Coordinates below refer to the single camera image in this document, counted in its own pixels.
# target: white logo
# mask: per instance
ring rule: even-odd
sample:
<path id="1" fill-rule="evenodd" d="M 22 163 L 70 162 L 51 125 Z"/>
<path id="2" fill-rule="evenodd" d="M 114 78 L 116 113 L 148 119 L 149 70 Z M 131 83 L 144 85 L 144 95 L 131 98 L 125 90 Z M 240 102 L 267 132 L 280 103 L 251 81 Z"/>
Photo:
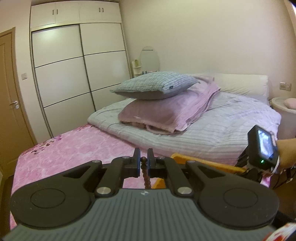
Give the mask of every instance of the white logo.
<path id="1" fill-rule="evenodd" d="M 147 191 L 142 191 L 141 194 L 142 194 L 143 196 L 147 196 L 147 195 L 149 194 L 149 192 L 147 192 Z"/>

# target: metal screw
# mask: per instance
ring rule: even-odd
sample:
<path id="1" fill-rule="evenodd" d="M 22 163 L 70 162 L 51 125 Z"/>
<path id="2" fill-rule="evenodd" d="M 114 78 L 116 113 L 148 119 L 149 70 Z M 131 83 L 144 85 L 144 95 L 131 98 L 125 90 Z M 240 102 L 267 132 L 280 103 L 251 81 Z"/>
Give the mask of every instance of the metal screw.
<path id="1" fill-rule="evenodd" d="M 111 189 L 108 187 L 100 187 L 97 188 L 96 192 L 101 195 L 107 195 L 111 192 Z"/>
<path id="2" fill-rule="evenodd" d="M 192 189 L 189 187 L 180 187 L 180 188 L 178 188 L 178 193 L 185 194 L 185 195 L 190 194 L 190 193 L 192 193 Z"/>

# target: nightstand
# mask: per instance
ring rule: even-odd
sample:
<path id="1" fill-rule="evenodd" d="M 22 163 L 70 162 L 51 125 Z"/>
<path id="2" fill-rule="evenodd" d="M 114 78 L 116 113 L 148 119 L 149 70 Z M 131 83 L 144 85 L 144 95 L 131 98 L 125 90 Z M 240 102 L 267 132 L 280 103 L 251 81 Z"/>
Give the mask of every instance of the nightstand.
<path id="1" fill-rule="evenodd" d="M 281 124 L 279 125 L 278 139 L 290 139 L 296 137 L 296 110 L 285 106 L 285 97 L 276 97 L 271 100 L 271 105 L 281 114 Z"/>

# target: white comforter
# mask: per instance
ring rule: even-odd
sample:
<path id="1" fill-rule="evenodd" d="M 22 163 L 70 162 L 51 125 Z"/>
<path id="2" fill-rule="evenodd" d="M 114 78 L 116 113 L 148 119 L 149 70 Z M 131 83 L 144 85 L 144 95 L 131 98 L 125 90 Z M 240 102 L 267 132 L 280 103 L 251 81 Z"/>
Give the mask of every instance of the white comforter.
<path id="1" fill-rule="evenodd" d="M 244 96 L 217 94 L 208 109 L 186 132 L 157 135 L 118 121 L 117 115 L 133 99 L 127 99 L 93 113 L 88 122 L 140 148 L 153 148 L 156 153 L 173 153 L 235 164 L 248 145 L 247 133 L 254 126 L 277 134 L 281 116 L 266 104 Z"/>

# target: door handle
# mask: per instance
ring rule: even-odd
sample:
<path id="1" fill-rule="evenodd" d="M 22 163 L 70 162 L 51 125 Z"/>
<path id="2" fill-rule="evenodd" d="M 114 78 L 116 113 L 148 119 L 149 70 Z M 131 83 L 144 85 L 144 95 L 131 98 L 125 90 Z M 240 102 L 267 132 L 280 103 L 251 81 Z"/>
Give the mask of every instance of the door handle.
<path id="1" fill-rule="evenodd" d="M 18 104 L 18 101 L 13 101 L 12 103 L 10 103 L 9 105 L 12 105 L 12 104 Z"/>

